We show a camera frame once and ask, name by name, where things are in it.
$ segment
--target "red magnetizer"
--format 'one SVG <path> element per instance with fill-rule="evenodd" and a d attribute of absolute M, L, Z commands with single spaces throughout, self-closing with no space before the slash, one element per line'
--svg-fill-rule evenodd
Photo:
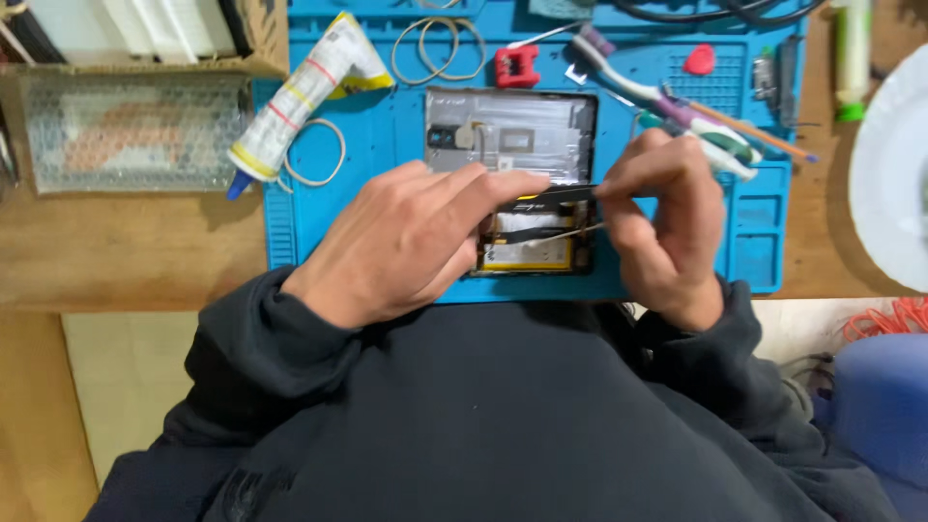
<path fill-rule="evenodd" d="M 535 86 L 541 74 L 533 69 L 538 58 L 538 46 L 521 46 L 515 49 L 499 49 L 494 57 L 496 63 L 496 86 L 499 88 Z"/>

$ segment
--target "blue silicone repair mat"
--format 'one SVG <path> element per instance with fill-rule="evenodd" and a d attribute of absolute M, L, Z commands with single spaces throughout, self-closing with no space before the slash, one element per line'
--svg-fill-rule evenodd
<path fill-rule="evenodd" d="M 786 0 L 768 16 L 795 10 L 802 0 Z M 667 11 L 666 4 L 644 4 L 645 8 Z M 397 0 L 292 0 L 290 5 L 290 65 L 295 69 L 309 54 L 314 42 L 342 10 L 352 12 L 365 29 L 388 68 L 393 42 L 409 23 L 426 16 L 455 16 L 472 20 L 487 42 L 487 65 L 477 78 L 464 82 L 436 79 L 428 85 L 488 87 L 493 85 L 492 57 L 505 44 L 522 40 L 562 25 L 528 14 L 526 1 L 462 0 L 449 9 L 429 9 L 415 0 L 397 5 Z M 714 4 L 699 0 L 675 14 L 709 12 Z M 776 49 L 790 34 L 804 34 L 806 23 L 776 30 L 749 30 L 733 20 L 695 25 L 655 25 L 630 18 L 608 4 L 596 7 L 594 24 L 618 47 L 609 62 L 621 74 L 645 85 L 669 83 L 680 96 L 691 98 L 788 139 L 793 132 L 776 126 L 764 102 L 754 100 L 751 86 L 752 59 L 764 47 Z M 409 34 L 397 50 L 397 64 L 407 78 L 428 72 L 417 55 L 418 30 Z M 570 65 L 564 48 L 570 34 L 562 33 L 540 42 L 535 70 L 541 82 L 535 89 L 585 91 L 599 96 L 596 152 L 593 177 L 599 183 L 631 137 L 632 112 L 605 95 L 596 82 L 580 87 L 564 77 Z M 444 29 L 429 31 L 426 50 L 433 60 L 450 52 L 449 34 Z M 717 56 L 715 71 L 692 76 L 681 67 L 697 44 L 708 43 Z M 794 94 L 802 83 L 805 46 L 800 45 Z M 479 64 L 480 53 L 472 36 L 463 32 L 461 47 L 446 72 L 468 74 Z M 258 108 L 279 88 L 276 82 L 255 82 Z M 322 239 L 340 210 L 373 176 L 398 164 L 421 159 L 425 146 L 426 85 L 363 93 L 324 103 L 314 117 L 338 125 L 345 135 L 344 166 L 324 187 L 310 188 L 285 182 L 295 193 L 290 196 L 277 185 L 264 185 L 267 254 L 271 268 L 301 263 Z M 304 130 L 290 148 L 290 161 L 303 176 L 324 178 L 340 154 L 337 138 L 321 125 Z M 775 292 L 781 285 L 786 203 L 790 188 L 791 162 L 786 156 L 764 160 L 759 174 L 747 183 L 724 179 L 728 210 L 725 234 L 715 269 L 730 280 L 747 280 L 756 293 Z M 653 213 L 656 201 L 643 199 L 640 206 Z M 440 302 L 510 301 L 532 299 L 596 299 L 624 297 L 619 280 L 619 259 L 608 238 L 598 230 L 594 270 L 586 276 L 513 276 L 464 279 L 453 285 Z"/>

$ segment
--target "bubble wrap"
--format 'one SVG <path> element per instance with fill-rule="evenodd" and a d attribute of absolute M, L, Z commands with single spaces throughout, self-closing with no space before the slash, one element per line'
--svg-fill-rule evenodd
<path fill-rule="evenodd" d="M 226 190 L 226 150 L 247 127 L 242 76 L 46 76 L 22 80 L 41 193 Z"/>

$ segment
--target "wooden desk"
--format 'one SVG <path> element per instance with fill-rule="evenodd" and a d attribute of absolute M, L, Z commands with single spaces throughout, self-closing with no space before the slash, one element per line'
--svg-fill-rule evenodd
<path fill-rule="evenodd" d="M 877 3 L 873 60 L 881 66 L 895 66 L 928 41 L 925 23 L 903 7 L 908 3 L 919 4 Z M 800 118 L 822 124 L 804 129 L 801 144 L 823 161 L 795 170 L 785 282 L 773 297 L 911 294 L 873 265 L 851 224 L 847 167 L 856 127 L 831 124 L 830 26 L 823 12 L 811 19 Z M 13 125 L 21 119 L 8 117 Z M 14 149 L 29 171 L 21 139 Z M 0 308 L 195 310 L 264 269 L 258 194 L 234 203 L 222 194 L 39 200 L 27 185 L 0 207 Z"/>

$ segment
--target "blue tube cap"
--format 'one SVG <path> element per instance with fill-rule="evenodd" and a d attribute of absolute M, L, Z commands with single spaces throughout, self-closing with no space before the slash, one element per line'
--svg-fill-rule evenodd
<path fill-rule="evenodd" d="M 226 192 L 226 199 L 233 202 L 248 188 L 252 181 L 254 181 L 254 178 L 249 176 L 246 172 L 241 170 L 235 171 L 235 177 L 232 178 L 232 184 L 229 185 L 229 190 Z"/>

